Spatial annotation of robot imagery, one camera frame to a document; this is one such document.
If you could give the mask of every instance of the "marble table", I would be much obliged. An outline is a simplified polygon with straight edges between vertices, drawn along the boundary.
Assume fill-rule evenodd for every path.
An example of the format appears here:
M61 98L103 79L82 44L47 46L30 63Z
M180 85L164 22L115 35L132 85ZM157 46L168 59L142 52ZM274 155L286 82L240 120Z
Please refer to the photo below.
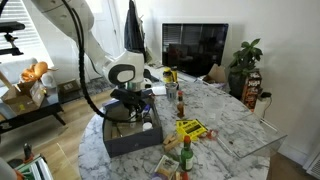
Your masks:
M184 91L185 112L187 119L198 119L208 129L219 127L231 130L232 122L251 128L255 136L264 136L264 131L257 118L252 116L241 102L223 91L198 83L181 82ZM163 126L164 136L175 131L176 106L165 96L156 97L156 107ZM150 179L150 174L164 154L162 145L157 145L125 155L110 158L102 139L103 119L95 115L89 122L79 146L79 170L82 179ZM179 154L182 144L172 150ZM249 155L238 163L212 140L193 142L194 165L189 172L190 179L266 179L270 158ZM235 171L226 167L233 166Z

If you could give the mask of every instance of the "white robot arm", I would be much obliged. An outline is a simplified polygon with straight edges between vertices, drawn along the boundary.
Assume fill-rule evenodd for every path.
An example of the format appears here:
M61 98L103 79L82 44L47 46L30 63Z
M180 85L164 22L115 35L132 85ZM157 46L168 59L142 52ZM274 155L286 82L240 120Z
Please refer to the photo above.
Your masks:
M112 84L130 83L129 90L139 91L143 82L144 58L142 53L125 51L118 58L106 53L92 35L94 17L85 0L66 0L81 19L85 53L93 61L96 70ZM35 6L63 33L78 43L75 27L62 0L32 0Z

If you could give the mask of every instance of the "window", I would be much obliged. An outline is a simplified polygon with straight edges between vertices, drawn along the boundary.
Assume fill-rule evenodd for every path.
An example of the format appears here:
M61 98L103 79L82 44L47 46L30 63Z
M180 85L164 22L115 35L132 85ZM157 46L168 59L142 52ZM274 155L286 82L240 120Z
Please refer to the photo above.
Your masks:
M22 0L9 0L2 12L0 22L18 21L26 27L24 30L14 31L10 33L13 37L18 37L14 44L24 55L12 56L1 55L0 62L12 61L16 59L24 59L26 57L35 57L39 61L46 61L49 67L53 63L45 49L36 28L22 2ZM11 48L11 44L4 38L5 33L0 33L0 49Z

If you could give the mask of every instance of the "television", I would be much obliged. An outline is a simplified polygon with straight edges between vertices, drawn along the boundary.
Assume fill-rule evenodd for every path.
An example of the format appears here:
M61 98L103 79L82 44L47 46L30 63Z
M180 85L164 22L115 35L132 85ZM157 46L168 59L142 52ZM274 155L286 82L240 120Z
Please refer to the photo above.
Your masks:
M162 65L191 76L208 74L220 65L228 24L162 24Z

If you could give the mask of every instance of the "glass bottle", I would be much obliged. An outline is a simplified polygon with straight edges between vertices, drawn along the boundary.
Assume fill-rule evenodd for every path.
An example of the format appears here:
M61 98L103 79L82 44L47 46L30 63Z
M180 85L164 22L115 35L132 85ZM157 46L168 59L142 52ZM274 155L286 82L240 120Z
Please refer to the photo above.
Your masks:
M193 165L193 151L190 148L191 139L189 135L184 136L184 145L181 150L181 168L190 171Z
M178 104L177 104L177 109L178 109L178 114L177 116L179 118L184 117L184 102L183 102L183 92L182 91L178 91Z

